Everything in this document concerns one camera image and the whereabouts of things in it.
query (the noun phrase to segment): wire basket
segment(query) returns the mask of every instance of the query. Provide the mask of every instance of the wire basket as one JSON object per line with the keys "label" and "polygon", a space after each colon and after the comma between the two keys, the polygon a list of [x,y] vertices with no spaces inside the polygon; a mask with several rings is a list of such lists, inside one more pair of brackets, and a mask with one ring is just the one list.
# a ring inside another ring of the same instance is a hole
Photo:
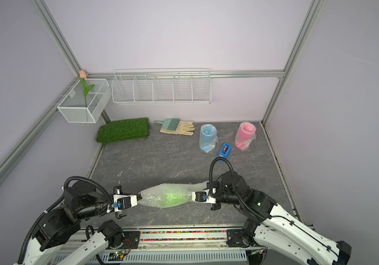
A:
{"label": "wire basket", "polygon": [[210,70],[114,70],[113,102],[118,104],[210,103]]}
{"label": "wire basket", "polygon": [[86,101],[82,84],[77,80],[73,89],[57,106],[69,123],[96,123],[111,97],[107,79],[87,78],[85,84],[86,86],[94,84],[86,95]]}

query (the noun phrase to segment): pink tulip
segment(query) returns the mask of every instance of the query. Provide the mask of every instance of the pink tulip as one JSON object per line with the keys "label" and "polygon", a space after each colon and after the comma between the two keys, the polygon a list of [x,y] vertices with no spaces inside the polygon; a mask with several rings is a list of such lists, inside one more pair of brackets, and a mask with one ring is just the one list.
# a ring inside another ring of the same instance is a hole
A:
{"label": "pink tulip", "polygon": [[88,77],[86,76],[86,73],[85,73],[84,70],[81,70],[81,71],[79,72],[79,76],[80,76],[81,78],[88,78]]}

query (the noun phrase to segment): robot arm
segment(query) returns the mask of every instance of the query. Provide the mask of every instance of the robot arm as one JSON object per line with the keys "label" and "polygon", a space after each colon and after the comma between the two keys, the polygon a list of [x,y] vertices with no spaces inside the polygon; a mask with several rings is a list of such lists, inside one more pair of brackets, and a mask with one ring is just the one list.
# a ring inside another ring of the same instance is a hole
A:
{"label": "robot arm", "polygon": [[[20,253],[16,264],[47,264],[70,236],[81,229],[82,219],[102,216],[112,210],[116,218],[120,219],[126,216],[125,209],[136,206],[137,201],[141,199],[140,194],[123,193],[121,186],[114,187],[113,194],[108,194],[102,186],[92,180],[82,177],[71,178],[66,180],[63,196],[56,202],[59,203],[64,199],[64,203],[58,208],[45,211],[34,224],[30,231],[32,239],[25,239],[23,248],[26,251]],[[70,179],[78,181],[68,187]],[[100,189],[102,194],[97,193],[96,188]],[[89,259],[107,247],[120,247],[123,240],[123,230],[116,222],[106,221],[91,238],[59,264],[86,264]]]}
{"label": "robot arm", "polygon": [[[226,162],[229,171],[222,174],[221,182],[212,181],[216,161]],[[265,193],[250,189],[243,177],[234,172],[223,157],[213,160],[207,188],[192,193],[192,200],[211,205],[211,210],[221,208],[221,203],[239,205],[241,214],[248,217],[229,246],[246,248],[259,244],[272,248],[300,264],[346,265],[351,246],[344,241],[335,242],[319,235],[298,219],[288,214],[281,205]]]}
{"label": "robot arm", "polygon": [[[213,166],[219,160],[228,165],[229,171],[221,175],[220,182],[214,182]],[[68,187],[71,180],[78,181]],[[54,209],[63,199],[64,203]],[[112,210],[116,218],[120,219],[126,216],[124,210],[136,206],[140,199],[140,194],[123,193],[121,186],[114,187],[113,194],[108,194],[92,180],[82,177],[68,178],[63,196],[44,211],[31,228],[32,239],[30,236],[25,239],[22,247],[25,251],[21,251],[16,264],[47,264],[70,236],[81,229],[82,219],[102,216]],[[261,245],[305,265],[346,265],[350,258],[350,245],[319,235],[288,214],[274,199],[261,191],[251,189],[223,157],[213,160],[206,189],[193,192],[192,200],[210,204],[211,210],[220,209],[222,203],[233,204],[241,214],[248,217],[241,230],[234,230],[237,235],[234,238],[228,237],[227,244],[230,247]],[[126,240],[123,230],[113,220],[104,222],[91,238],[89,235],[87,238],[82,246],[59,264],[85,264],[107,247],[120,248]],[[116,253],[117,258],[127,255],[123,253],[120,256],[119,252]]]}

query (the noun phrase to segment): bubble wrap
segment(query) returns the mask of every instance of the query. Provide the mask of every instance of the bubble wrap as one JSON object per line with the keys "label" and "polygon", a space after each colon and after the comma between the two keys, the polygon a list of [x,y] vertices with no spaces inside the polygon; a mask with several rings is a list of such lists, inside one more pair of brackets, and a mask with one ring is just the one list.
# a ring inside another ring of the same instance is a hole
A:
{"label": "bubble wrap", "polygon": [[256,138],[256,127],[251,123],[241,123],[235,136],[235,146],[242,151],[248,149],[250,143]]}
{"label": "bubble wrap", "polygon": [[163,183],[140,192],[138,204],[157,208],[169,208],[192,200],[192,192],[206,189],[207,181],[197,184]]}
{"label": "bubble wrap", "polygon": [[200,148],[208,153],[216,147],[217,129],[212,124],[204,124],[200,130]]}

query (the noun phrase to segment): white wall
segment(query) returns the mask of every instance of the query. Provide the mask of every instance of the white wall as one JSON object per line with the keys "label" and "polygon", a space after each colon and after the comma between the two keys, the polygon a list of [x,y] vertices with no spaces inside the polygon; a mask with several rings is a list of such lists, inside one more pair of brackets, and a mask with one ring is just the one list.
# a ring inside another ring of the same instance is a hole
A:
{"label": "white wall", "polygon": [[283,69],[310,0],[47,0],[81,66]]}
{"label": "white wall", "polygon": [[379,1],[327,1],[267,123],[308,224],[379,264]]}
{"label": "white wall", "polygon": [[0,0],[0,161],[73,76],[29,2]]}
{"label": "white wall", "polygon": [[210,104],[118,105],[109,102],[106,111],[112,120],[179,117],[198,122],[260,121],[278,80],[276,77],[213,78]]}
{"label": "white wall", "polygon": [[38,216],[62,194],[70,176],[86,176],[99,144],[98,124],[57,117],[0,186],[0,265],[17,262]]}
{"label": "white wall", "polygon": [[[27,0],[0,0],[0,160],[74,78]],[[98,124],[57,114],[0,186],[0,264],[17,261],[38,215],[64,180],[86,176],[99,144]]]}

